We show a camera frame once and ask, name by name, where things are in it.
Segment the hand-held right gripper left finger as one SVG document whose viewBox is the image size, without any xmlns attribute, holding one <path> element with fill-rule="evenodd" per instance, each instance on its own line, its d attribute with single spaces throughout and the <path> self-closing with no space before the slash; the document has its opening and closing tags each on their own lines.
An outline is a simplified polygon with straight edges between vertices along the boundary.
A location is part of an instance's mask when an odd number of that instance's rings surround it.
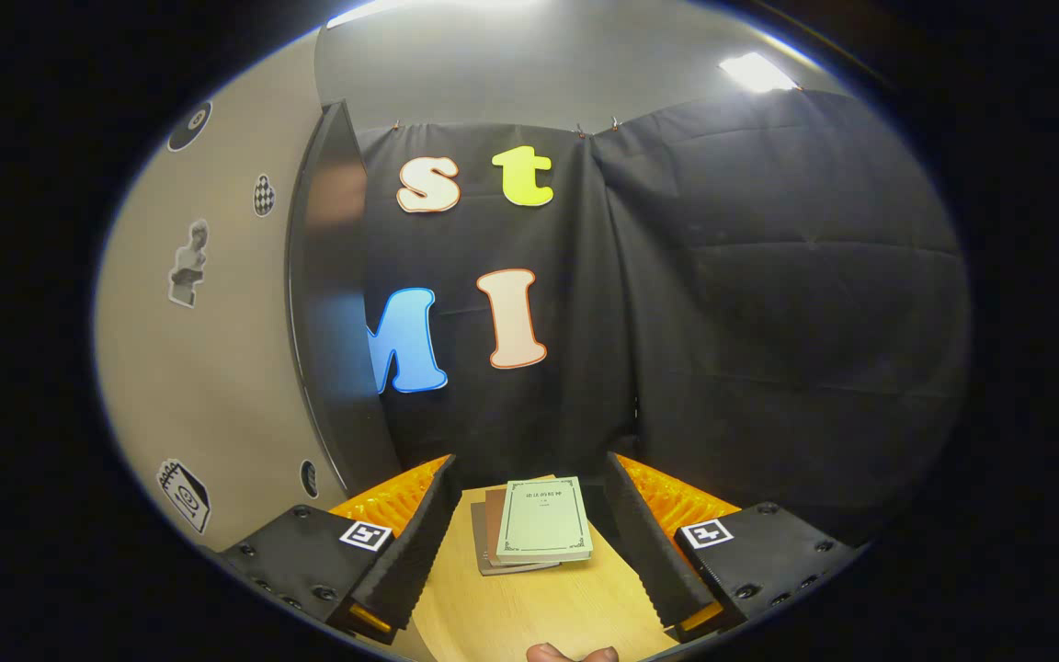
<svg viewBox="0 0 1059 662">
<path fill-rule="evenodd" d="M 218 552 L 252 588 L 390 645 L 408 627 L 460 500 L 457 457 L 423 462 L 330 509 L 293 506 Z"/>
</svg>

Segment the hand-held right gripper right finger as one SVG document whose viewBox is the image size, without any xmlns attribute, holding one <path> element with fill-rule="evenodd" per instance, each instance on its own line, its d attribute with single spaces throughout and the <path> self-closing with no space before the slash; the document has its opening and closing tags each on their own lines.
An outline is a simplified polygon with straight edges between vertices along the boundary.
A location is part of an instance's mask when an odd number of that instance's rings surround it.
<svg viewBox="0 0 1059 662">
<path fill-rule="evenodd" d="M 759 622 L 860 554 L 777 503 L 732 506 L 618 453 L 604 482 L 627 560 L 680 644 Z"/>
</svg>

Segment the grey cabinet door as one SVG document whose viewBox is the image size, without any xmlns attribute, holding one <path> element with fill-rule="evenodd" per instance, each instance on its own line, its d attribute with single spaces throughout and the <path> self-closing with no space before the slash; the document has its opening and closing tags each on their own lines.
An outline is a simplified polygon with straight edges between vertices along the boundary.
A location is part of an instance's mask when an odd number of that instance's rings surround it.
<svg viewBox="0 0 1059 662">
<path fill-rule="evenodd" d="M 211 92 L 189 145 L 155 144 L 107 239 L 94 353 L 136 482 L 173 527 L 221 552 L 306 502 L 342 495 L 303 398 L 287 239 L 318 126 L 318 35 Z"/>
</svg>

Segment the brown book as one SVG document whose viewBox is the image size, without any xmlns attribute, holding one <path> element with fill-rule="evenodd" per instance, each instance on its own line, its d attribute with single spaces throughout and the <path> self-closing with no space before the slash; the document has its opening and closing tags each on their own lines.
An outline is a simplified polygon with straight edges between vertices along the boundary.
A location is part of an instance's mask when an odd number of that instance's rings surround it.
<svg viewBox="0 0 1059 662">
<path fill-rule="evenodd" d="M 484 557 L 493 566 L 505 565 L 497 557 L 497 544 L 503 523 L 506 504 L 506 488 L 493 487 L 484 491 Z"/>
</svg>

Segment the pale green book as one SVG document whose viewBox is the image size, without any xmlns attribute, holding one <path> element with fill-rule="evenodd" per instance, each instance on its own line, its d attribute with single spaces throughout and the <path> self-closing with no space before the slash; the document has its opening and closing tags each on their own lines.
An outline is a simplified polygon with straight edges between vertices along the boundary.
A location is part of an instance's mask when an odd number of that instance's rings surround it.
<svg viewBox="0 0 1059 662">
<path fill-rule="evenodd" d="M 572 563 L 593 553 L 576 476 L 517 479 L 505 486 L 491 560 L 498 565 Z"/>
</svg>

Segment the black backdrop cloth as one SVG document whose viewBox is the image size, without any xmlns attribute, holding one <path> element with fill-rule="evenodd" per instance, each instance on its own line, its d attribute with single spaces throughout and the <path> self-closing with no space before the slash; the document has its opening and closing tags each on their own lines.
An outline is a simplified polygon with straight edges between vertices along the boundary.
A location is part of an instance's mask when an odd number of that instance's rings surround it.
<svg viewBox="0 0 1059 662">
<path fill-rule="evenodd" d="M 724 93 L 589 137 L 359 131 L 365 310 L 403 468 L 466 487 L 607 453 L 866 541 L 944 448 L 970 288 L 939 193 L 866 102 Z"/>
</svg>

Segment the ceiling light panel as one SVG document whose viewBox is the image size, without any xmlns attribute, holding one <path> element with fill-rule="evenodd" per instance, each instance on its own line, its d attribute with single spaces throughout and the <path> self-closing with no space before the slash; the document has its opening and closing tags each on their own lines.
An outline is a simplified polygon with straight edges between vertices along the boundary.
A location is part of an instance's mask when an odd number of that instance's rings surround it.
<svg viewBox="0 0 1059 662">
<path fill-rule="evenodd" d="M 362 18 L 378 16 L 393 11 L 403 11 L 403 8 L 417 8 L 426 6 L 452 6 L 466 8 L 521 8 L 543 3 L 545 0 L 370 0 L 369 3 L 349 8 L 349 11 L 337 14 L 328 18 L 325 29 L 334 29 L 349 24 L 349 22 L 361 20 Z"/>
<path fill-rule="evenodd" d="M 757 51 L 749 51 L 744 55 L 733 56 L 718 62 L 719 70 L 731 76 L 739 86 L 753 93 L 766 93 L 777 89 L 798 89 L 798 84 L 791 80 L 774 62 L 770 62 Z"/>
</svg>

